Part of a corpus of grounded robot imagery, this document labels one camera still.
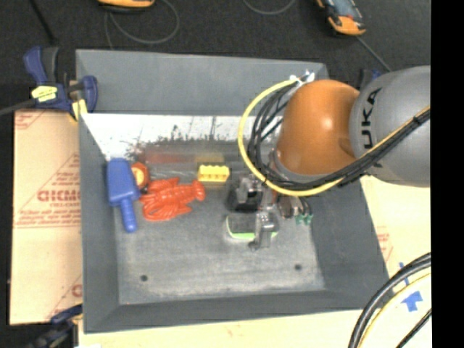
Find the black floor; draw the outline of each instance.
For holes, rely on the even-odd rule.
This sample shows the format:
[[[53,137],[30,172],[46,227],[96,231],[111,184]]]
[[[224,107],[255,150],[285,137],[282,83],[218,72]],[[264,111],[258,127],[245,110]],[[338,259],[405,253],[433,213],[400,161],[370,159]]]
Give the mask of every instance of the black floor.
[[[33,82],[25,71],[22,56],[32,46],[49,45],[49,36],[30,0],[1,1],[0,108],[28,98],[29,86]],[[275,16],[259,15],[242,0],[168,1],[177,9],[181,22],[179,31],[171,40],[143,46],[128,40],[109,23],[112,45],[137,51],[322,62],[331,78],[350,85],[357,84],[361,69],[386,72],[385,66],[357,39],[333,36],[323,15],[308,0],[297,0],[286,12]],[[280,8],[288,1],[250,0],[264,10]],[[431,0],[355,1],[368,27],[362,39],[391,70],[431,64]],[[64,72],[69,78],[75,75],[76,48],[109,48],[104,29],[105,13],[94,0],[35,2],[58,40],[59,79]],[[117,19],[128,32],[144,39],[162,38],[175,26],[175,16],[163,1],[143,14]],[[7,325],[12,223],[11,115],[0,117],[0,158],[0,347],[20,347],[44,331],[46,326]]]

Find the yellow toy block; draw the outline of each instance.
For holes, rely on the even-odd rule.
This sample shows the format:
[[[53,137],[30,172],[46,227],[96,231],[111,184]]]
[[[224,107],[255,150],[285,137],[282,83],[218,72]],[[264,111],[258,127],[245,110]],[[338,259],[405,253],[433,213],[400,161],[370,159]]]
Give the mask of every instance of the yellow toy block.
[[[224,183],[230,174],[225,165],[200,165],[196,177],[200,182]]]

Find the cardboard sheet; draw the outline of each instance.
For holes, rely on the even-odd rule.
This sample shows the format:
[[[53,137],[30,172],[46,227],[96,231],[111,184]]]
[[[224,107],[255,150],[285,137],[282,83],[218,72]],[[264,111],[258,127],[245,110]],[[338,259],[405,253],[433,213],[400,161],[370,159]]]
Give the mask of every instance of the cardboard sheet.
[[[82,300],[78,124],[14,116],[10,324],[41,323]]]

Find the clamp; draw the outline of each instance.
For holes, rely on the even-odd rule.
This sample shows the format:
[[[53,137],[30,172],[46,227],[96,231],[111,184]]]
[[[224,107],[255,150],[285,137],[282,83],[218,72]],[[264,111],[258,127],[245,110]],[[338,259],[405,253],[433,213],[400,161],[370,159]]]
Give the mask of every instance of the clamp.
[[[79,109],[92,112],[98,99],[97,81],[94,76],[84,76],[75,85],[58,83],[55,78],[58,47],[34,46],[23,56],[23,62],[37,87],[31,92],[35,108],[60,109],[78,119]],[[70,94],[79,91],[82,96],[72,99]]]

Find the red toy lobster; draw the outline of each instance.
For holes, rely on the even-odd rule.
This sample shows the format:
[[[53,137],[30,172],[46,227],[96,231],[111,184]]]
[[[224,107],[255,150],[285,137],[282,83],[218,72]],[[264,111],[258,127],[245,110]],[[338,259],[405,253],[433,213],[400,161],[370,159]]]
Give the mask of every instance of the red toy lobster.
[[[179,178],[152,181],[147,193],[140,197],[142,212],[147,220],[169,220],[191,211],[190,201],[203,201],[206,197],[203,185],[197,180],[191,184],[179,184]]]

